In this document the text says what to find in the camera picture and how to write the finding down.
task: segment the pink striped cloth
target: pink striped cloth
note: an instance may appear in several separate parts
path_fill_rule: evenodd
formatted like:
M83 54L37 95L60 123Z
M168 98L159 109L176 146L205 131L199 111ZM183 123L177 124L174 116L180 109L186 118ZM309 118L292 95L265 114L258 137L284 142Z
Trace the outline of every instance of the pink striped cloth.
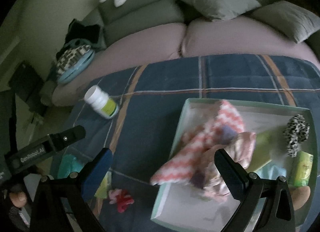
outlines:
M233 105L221 100L213 107L217 108L217 116L182 136L183 148L151 177L152 185L188 183L199 167L204 152L219 144L224 125L237 133L244 132L242 118Z

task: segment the white wall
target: white wall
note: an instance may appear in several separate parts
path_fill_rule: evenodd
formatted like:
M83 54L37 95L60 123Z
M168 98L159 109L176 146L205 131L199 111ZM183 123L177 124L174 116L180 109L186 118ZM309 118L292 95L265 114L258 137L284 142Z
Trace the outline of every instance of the white wall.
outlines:
M0 27L0 55L8 48L19 30L20 14L26 0L17 0Z
M21 50L42 78L64 43L69 23L82 20L96 5L95 0L27 0L20 20Z

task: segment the cardboard box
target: cardboard box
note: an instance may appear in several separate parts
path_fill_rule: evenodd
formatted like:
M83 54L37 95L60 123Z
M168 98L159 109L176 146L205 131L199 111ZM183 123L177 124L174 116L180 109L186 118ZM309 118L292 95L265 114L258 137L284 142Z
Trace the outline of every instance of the cardboard box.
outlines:
M206 108L216 101L217 99L198 98L186 100L181 112L170 158L185 131L206 122L208 118L212 117L207 114ZM245 130L256 133L271 129L283 130L292 116L302 114L306 122L310 124L309 139L302 144L302 150L317 155L316 134L309 109L251 101L229 100L229 102L240 112L245 124ZM311 196L309 201L295 212L297 226L303 224L312 201L317 175L317 157L314 157L314 159L309 180ZM292 162L293 158L285 158L284 167L287 169L287 177L291 173ZM218 232L226 225L239 203L231 195L228 196L226 202L207 201L201 198L197 190L191 186L167 183L160 186L151 220L176 231ZM249 224L247 230L250 231L251 229L252 231L253 226L254 222Z

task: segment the pink toy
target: pink toy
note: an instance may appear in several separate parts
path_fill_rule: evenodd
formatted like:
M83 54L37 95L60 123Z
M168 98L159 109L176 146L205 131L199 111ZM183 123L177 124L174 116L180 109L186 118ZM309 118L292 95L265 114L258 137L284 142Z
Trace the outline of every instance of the pink toy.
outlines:
M110 204L117 203L117 209L119 213L123 213L128 205L133 204L134 200L132 196L128 194L127 190L115 189L109 191Z

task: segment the plaid blanket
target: plaid blanket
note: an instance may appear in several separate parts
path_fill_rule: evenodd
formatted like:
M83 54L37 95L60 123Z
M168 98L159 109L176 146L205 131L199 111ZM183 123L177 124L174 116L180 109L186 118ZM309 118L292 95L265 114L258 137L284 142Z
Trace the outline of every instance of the plaid blanket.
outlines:
M99 221L106 231L171 231L150 220L158 187L150 186L149 180L168 160L187 98L309 108L320 134L320 72L312 63L290 57L231 54L181 58L109 74L93 80L89 87L92 85L110 94L121 109L115 118L106 120L79 101L64 127L82 125L86 138L55 156L52 175L56 176L64 153L86 163L102 147L114 152L112 186L128 189L135 203L119 214L105 201ZM306 231L320 211L319 182L315 193L300 231Z

